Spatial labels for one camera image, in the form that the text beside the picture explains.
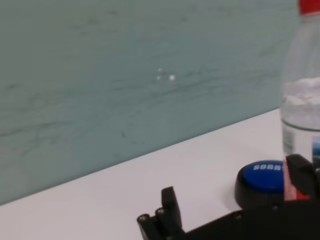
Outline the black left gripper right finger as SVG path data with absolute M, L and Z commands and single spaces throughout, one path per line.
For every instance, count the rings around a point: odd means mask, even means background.
M 320 171 L 299 154 L 288 155 L 285 160 L 290 181 L 297 191 L 309 198 L 319 198 Z

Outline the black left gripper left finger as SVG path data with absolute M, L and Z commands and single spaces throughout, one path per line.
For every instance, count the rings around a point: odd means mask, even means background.
M 142 214 L 137 218 L 143 240 L 182 240 L 181 212 L 172 186 L 161 190 L 161 207 L 153 216 Z

